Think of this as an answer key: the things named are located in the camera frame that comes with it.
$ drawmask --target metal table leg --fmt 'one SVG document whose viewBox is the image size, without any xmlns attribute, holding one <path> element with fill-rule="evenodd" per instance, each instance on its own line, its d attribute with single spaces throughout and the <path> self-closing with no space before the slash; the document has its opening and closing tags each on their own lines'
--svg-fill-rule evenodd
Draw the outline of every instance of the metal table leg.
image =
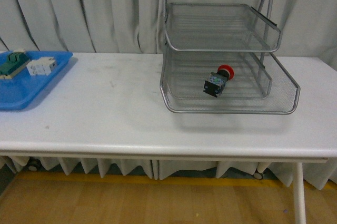
<svg viewBox="0 0 337 224">
<path fill-rule="evenodd" d="M 305 201 L 302 163 L 293 164 L 294 206 L 296 224 L 305 224 Z"/>
</svg>

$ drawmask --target upper mesh tray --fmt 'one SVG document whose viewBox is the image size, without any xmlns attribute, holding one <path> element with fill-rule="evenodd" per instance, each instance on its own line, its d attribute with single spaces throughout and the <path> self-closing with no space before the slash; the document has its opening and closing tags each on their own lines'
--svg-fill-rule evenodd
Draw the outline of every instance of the upper mesh tray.
<svg viewBox="0 0 337 224">
<path fill-rule="evenodd" d="M 165 37 L 176 51 L 274 52 L 281 43 L 280 29 L 245 3 L 164 0 L 163 8 Z"/>
</svg>

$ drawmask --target terminal block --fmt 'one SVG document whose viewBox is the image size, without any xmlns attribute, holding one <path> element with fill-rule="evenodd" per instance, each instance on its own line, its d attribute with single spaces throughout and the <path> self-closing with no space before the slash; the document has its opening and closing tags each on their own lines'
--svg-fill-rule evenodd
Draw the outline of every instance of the terminal block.
<svg viewBox="0 0 337 224">
<path fill-rule="evenodd" d="M 229 65 L 221 65 L 217 72 L 212 72 L 209 78 L 205 81 L 204 92 L 217 98 L 226 86 L 226 82 L 234 77 L 234 70 Z"/>
<path fill-rule="evenodd" d="M 7 61 L 0 65 L 0 79 L 12 79 L 20 73 L 31 60 L 24 51 L 10 53 Z"/>
<path fill-rule="evenodd" d="M 27 64 L 30 75 L 49 75 L 57 66 L 57 61 L 53 57 L 41 57 L 32 60 Z"/>
</svg>

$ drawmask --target lower mesh tray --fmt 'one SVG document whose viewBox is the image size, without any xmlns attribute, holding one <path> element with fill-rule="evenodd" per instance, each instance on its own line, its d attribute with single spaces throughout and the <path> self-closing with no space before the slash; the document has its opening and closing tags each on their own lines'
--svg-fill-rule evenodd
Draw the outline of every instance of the lower mesh tray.
<svg viewBox="0 0 337 224">
<path fill-rule="evenodd" d="M 203 92 L 204 83 L 222 64 L 235 74 L 215 98 Z M 179 52 L 167 46 L 161 92 L 177 113 L 289 114 L 300 87 L 273 54 L 265 54 L 261 64 L 254 53 Z"/>
</svg>

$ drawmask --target wire desk organizer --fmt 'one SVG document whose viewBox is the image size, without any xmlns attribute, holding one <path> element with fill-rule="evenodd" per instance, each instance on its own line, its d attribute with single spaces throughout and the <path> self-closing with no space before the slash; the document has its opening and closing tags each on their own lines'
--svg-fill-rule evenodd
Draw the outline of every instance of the wire desk organizer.
<svg viewBox="0 0 337 224">
<path fill-rule="evenodd" d="M 300 87 L 272 53 L 282 32 L 267 14 L 244 3 L 163 0 L 164 60 L 160 89 L 176 113 L 290 114 Z M 230 65 L 235 77 L 215 98 L 208 75 Z"/>
</svg>

